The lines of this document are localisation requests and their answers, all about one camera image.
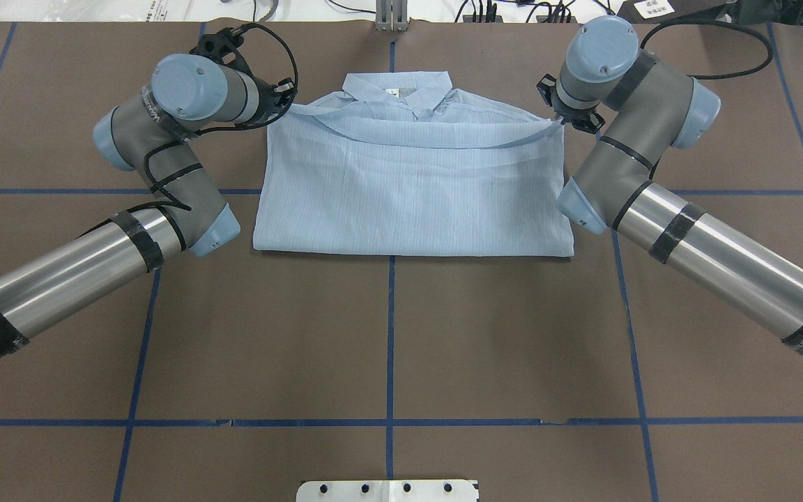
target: shirt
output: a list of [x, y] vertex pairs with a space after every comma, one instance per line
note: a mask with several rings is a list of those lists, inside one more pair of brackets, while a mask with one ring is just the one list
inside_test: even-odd
[[574, 253], [556, 209], [563, 128], [460, 89], [448, 73], [351, 73], [268, 126], [261, 250]]

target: light blue shirt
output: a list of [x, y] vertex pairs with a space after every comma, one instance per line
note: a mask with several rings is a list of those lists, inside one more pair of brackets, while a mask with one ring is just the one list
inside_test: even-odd
[[570, 257], [562, 165], [559, 123], [448, 73], [351, 73], [268, 127], [254, 246]]

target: silver metal tube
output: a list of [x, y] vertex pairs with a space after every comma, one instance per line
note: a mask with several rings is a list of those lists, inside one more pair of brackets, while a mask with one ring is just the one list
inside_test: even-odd
[[[687, 204], [666, 188], [649, 185], [622, 217], [618, 231], [650, 249]], [[803, 269], [709, 213], [695, 221], [666, 263], [780, 340], [803, 327]]]
[[[181, 253], [178, 236], [159, 210], [132, 215], [160, 246], [163, 258]], [[109, 223], [0, 277], [0, 312], [31, 339], [146, 271], [136, 245]]]

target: fabric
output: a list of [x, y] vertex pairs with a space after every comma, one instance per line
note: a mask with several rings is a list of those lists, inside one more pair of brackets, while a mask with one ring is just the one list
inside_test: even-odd
[[331, 254], [571, 257], [563, 128], [452, 89], [448, 73], [353, 73], [268, 126], [252, 242]]

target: paper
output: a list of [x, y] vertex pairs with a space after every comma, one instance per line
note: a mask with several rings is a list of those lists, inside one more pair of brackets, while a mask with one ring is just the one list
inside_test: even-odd
[[643, 19], [667, 16], [675, 12], [675, 9], [668, 3], [668, 0], [646, 0], [646, 2], [636, 2], [634, 8], [643, 16]]

